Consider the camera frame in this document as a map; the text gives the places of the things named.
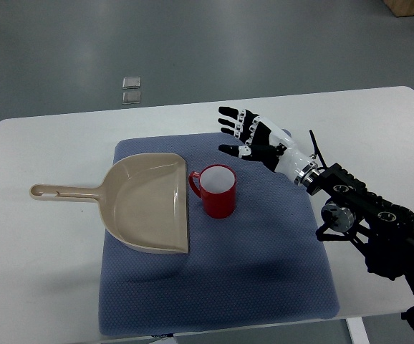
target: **gray floor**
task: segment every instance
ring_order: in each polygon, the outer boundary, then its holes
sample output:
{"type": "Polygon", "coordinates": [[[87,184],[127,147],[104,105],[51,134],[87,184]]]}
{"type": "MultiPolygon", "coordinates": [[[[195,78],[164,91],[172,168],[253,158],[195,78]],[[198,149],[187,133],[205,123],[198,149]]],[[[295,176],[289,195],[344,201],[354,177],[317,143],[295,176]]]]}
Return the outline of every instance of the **gray floor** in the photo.
{"type": "MultiPolygon", "coordinates": [[[[381,0],[0,0],[0,120],[123,108],[121,81],[133,75],[142,102],[130,107],[414,89],[414,17],[381,0]]],[[[414,343],[399,315],[365,326],[372,344],[414,343]]],[[[180,342],[350,341],[332,321],[180,342]]]]}

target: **mug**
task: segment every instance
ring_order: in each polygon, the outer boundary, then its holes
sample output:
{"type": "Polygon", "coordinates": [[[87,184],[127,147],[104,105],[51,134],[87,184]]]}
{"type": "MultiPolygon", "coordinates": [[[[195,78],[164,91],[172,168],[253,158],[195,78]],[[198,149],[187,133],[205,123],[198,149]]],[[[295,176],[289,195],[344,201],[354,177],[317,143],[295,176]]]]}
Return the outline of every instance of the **mug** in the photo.
{"type": "Polygon", "coordinates": [[[209,216],[224,219],[236,208],[237,177],[230,167],[210,165],[200,173],[191,172],[188,181],[209,216]],[[195,178],[198,179],[199,187],[194,183],[195,178]]]}

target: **robotic hand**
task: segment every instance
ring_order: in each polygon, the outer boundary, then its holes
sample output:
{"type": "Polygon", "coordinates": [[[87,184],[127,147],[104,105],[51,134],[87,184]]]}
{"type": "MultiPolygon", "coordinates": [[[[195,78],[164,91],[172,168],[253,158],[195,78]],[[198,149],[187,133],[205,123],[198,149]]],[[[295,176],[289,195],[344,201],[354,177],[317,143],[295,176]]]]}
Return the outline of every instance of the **robotic hand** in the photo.
{"type": "Polygon", "coordinates": [[[283,173],[296,185],[307,186],[318,175],[317,164],[301,153],[293,139],[269,119],[231,107],[220,107],[218,111],[228,117],[218,119],[225,125],[221,131],[245,143],[220,145],[220,151],[248,161],[261,161],[269,170],[283,173]]]}
{"type": "MultiPolygon", "coordinates": [[[[350,241],[363,256],[368,272],[395,280],[406,278],[414,294],[414,213],[392,204],[357,180],[339,164],[326,167],[321,155],[323,172],[317,164],[301,153],[297,144],[282,129],[265,117],[248,110],[239,112],[220,107],[224,125],[221,131],[245,145],[220,145],[218,149],[248,161],[261,161],[273,172],[283,173],[295,184],[302,184],[310,195],[323,190],[330,198],[322,208],[324,224],[315,234],[320,241],[350,241]],[[337,234],[325,233],[331,229],[337,234]],[[357,234],[367,237],[363,242],[357,234]]],[[[319,154],[311,133],[315,156],[319,154]]],[[[414,307],[402,314],[414,329],[414,307]]]]}

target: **blue mat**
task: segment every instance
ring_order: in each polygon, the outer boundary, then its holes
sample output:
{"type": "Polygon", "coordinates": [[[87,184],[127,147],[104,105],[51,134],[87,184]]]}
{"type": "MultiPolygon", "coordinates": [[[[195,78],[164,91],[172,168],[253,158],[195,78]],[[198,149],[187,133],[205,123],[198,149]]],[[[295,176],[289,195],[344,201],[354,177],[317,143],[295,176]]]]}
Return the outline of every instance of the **blue mat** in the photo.
{"type": "Polygon", "coordinates": [[[212,219],[188,190],[189,254],[148,254],[105,232],[99,296],[104,335],[157,335],[331,318],[339,303],[304,188],[261,163],[218,151],[223,133],[124,140],[115,162],[137,153],[177,153],[188,173],[232,167],[237,206],[212,219]]]}

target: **white table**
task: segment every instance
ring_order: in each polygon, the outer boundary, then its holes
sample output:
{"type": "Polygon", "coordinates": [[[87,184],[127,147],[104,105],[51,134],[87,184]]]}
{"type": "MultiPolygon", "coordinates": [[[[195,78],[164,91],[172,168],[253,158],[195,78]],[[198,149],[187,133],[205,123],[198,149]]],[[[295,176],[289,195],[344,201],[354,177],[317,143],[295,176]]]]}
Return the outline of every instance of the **white table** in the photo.
{"type": "MultiPolygon", "coordinates": [[[[36,183],[97,186],[120,140],[219,131],[218,106],[247,108],[287,128],[328,165],[414,211],[414,92],[406,87],[17,118],[0,123],[0,343],[100,340],[97,304],[104,226],[96,204],[41,202],[36,183]]],[[[311,198],[318,224],[327,195],[311,198]]],[[[368,274],[350,243],[325,243],[338,317],[414,305],[404,277],[368,274]]]]}

